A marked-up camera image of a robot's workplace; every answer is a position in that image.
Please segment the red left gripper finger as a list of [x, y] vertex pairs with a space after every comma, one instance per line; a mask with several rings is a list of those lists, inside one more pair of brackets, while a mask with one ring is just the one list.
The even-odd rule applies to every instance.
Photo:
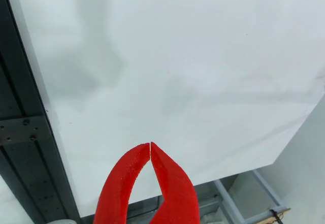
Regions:
[[132, 148], [119, 159], [101, 191], [94, 223], [126, 223], [128, 202], [135, 180], [149, 160], [149, 143]]

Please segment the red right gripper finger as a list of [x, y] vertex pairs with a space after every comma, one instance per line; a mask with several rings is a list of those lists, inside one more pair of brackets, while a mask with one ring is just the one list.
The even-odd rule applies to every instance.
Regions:
[[153, 142], [150, 154], [164, 199], [151, 223], [200, 223], [198, 198], [188, 175]]

